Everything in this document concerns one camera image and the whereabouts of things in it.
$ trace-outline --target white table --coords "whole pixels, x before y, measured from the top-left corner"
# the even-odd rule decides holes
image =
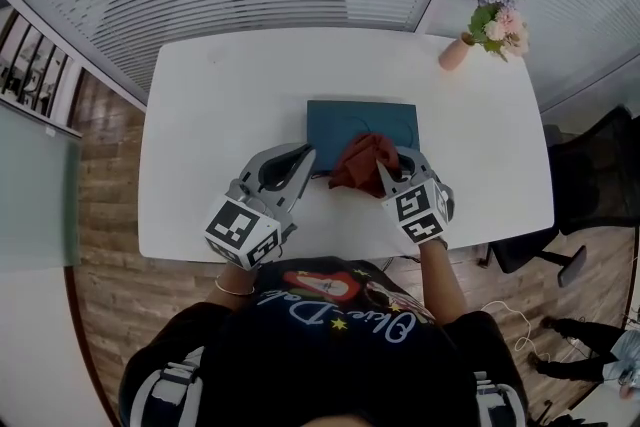
[[[420,146],[453,188],[451,248],[553,224],[549,163],[524,61],[471,49],[454,72],[451,40],[367,29],[275,29],[165,45],[147,108],[139,187],[144,256],[221,261],[207,211],[259,151],[306,139],[309,99],[415,104]],[[285,257],[417,254],[379,200],[311,180]]]

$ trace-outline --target flowers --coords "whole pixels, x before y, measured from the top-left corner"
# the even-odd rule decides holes
[[[529,31],[515,9],[518,0],[477,0],[465,36],[471,44],[478,43],[487,52],[507,60],[503,52],[522,56],[529,51]]]
[[[487,22],[484,26],[484,33],[487,35],[487,38],[494,41],[500,41],[507,35],[504,25],[498,20]]]

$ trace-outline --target wooden floor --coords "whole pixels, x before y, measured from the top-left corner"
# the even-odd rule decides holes
[[[138,252],[138,168],[144,114],[85,73],[73,128],[83,138],[80,174],[81,265],[75,269],[82,324],[100,381],[113,407],[126,362],[147,344],[178,311],[202,300],[213,286],[219,264],[146,259]],[[558,252],[573,254],[588,247],[588,263],[568,288],[556,283],[558,267],[533,261],[505,275],[497,264],[487,270],[476,265],[485,247],[450,252],[451,261],[473,308],[505,301],[531,321],[531,338],[539,353],[560,360],[572,347],[558,335],[538,327],[544,315],[585,317],[620,325],[631,280],[634,233],[631,229],[597,228],[559,237]],[[417,264],[395,259],[387,273],[421,299]],[[500,305],[488,311],[498,320],[511,348],[526,335],[518,314]],[[579,399],[588,384],[556,381],[531,372],[525,358],[530,350],[513,352],[537,415],[546,399],[554,412]],[[580,359],[577,351],[566,361]]]

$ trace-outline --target black office chair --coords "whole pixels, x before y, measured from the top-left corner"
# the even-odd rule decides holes
[[[584,134],[549,148],[555,224],[546,230],[489,244],[479,262],[495,254],[503,272],[515,272],[535,257],[560,265],[558,285],[571,283],[584,266],[587,250],[573,256],[544,251],[559,233],[595,226],[640,225],[640,139],[624,107],[616,107]]]

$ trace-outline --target wrist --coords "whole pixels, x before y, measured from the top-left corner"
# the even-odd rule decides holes
[[[447,244],[442,237],[436,237],[435,239],[427,240],[426,242],[418,245],[421,253],[423,250],[430,250],[432,248],[437,249],[440,247],[444,248],[445,251],[449,249],[449,244]]]
[[[256,281],[257,269],[245,271],[240,267],[228,263],[218,276],[218,284],[226,290],[238,294],[250,294]]]

